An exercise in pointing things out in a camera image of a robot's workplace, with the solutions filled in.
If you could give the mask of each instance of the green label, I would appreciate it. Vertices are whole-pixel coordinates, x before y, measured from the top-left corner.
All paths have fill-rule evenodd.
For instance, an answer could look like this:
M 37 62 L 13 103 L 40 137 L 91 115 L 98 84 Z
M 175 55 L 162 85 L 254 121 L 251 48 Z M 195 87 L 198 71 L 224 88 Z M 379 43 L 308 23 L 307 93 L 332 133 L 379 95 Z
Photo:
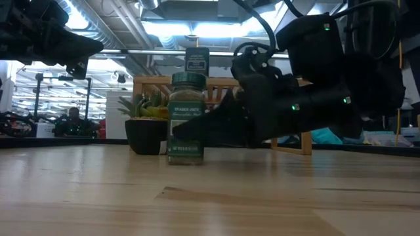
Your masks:
M 172 128 L 188 120 L 202 115 L 204 102 L 169 102 L 168 155 L 202 156 L 204 148 L 199 141 L 184 142 L 173 137 Z

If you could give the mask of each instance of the black plant pot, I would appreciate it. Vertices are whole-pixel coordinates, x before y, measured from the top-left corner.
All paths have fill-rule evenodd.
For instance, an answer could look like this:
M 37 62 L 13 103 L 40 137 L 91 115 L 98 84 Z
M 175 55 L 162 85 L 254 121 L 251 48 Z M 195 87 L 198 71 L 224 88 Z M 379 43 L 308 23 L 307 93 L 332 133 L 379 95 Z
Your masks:
M 126 121 L 125 133 L 131 149 L 139 155 L 159 155 L 161 149 L 165 148 L 161 147 L 161 142 L 167 140 L 167 125 L 167 121 Z

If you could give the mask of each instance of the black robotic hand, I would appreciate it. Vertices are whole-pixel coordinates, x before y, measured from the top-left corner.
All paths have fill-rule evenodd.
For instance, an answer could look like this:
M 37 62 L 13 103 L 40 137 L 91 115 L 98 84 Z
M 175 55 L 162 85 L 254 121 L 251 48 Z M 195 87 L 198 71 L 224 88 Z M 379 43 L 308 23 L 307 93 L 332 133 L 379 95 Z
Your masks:
M 388 7 L 395 16 L 389 49 L 380 58 L 361 52 L 345 54 L 335 19 L 375 5 Z M 271 44 L 240 45 L 235 55 L 241 47 L 247 48 L 235 57 L 231 71 L 243 91 L 236 97 L 228 91 L 217 109 L 175 127 L 173 134 L 181 140 L 247 147 L 324 127 L 356 137 L 361 132 L 360 117 L 395 112 L 404 100 L 401 71 L 389 59 L 398 45 L 398 25 L 398 9 L 388 1 L 365 3 L 335 16 L 302 16 L 292 21 L 276 37 L 278 48 L 288 51 L 292 72 L 310 81 L 301 87 L 296 76 L 283 75 L 269 65 L 275 51 Z M 264 28 L 272 41 L 271 29 Z
M 84 79 L 90 56 L 104 45 L 64 29 L 68 14 L 53 0 L 0 1 L 0 60 L 60 64 Z

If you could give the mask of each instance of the black cable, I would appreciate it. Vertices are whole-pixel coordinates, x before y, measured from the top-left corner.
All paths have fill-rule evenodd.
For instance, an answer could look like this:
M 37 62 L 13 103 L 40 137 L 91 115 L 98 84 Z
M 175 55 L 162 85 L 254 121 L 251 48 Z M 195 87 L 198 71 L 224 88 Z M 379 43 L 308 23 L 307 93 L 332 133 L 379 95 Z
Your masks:
M 380 60 L 382 58 L 390 56 L 397 48 L 401 40 L 401 14 L 400 9 L 392 2 L 390 1 L 369 1 L 366 3 L 362 3 L 359 5 L 356 5 L 354 7 L 351 7 L 349 9 L 346 9 L 342 12 L 339 12 L 337 14 L 334 14 L 334 19 L 338 19 L 340 17 L 346 16 L 348 14 L 352 14 L 353 12 L 356 12 L 357 10 L 367 8 L 367 7 L 374 7 L 374 6 L 384 6 L 387 7 L 391 14 L 394 15 L 394 22 L 395 22 L 395 32 L 394 37 L 392 38 L 391 44 L 389 45 L 389 48 L 382 54 L 380 57 L 376 58 L 376 60 Z
M 276 37 L 274 36 L 274 32 L 272 31 L 270 25 L 260 16 L 260 14 L 258 14 L 254 9 L 252 9 L 252 7 L 244 3 L 242 0 L 233 0 L 233 1 L 236 4 L 238 4 L 241 8 L 246 10 L 251 16 L 255 17 L 258 20 L 258 22 L 260 22 L 260 24 L 263 26 L 264 30 L 267 32 L 268 38 L 270 40 L 270 46 L 265 54 L 270 58 L 276 51 Z
M 293 3 L 290 0 L 283 0 L 284 4 L 289 8 L 289 10 L 297 17 L 302 17 L 303 14 L 299 12 L 296 7 L 293 5 Z

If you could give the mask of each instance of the wooden tabletop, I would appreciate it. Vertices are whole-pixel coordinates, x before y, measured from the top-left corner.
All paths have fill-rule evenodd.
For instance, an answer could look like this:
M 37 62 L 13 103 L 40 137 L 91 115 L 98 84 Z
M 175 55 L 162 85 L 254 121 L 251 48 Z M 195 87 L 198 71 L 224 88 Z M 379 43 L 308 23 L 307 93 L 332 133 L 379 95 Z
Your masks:
M 0 235 L 419 235 L 420 159 L 127 146 L 0 150 Z

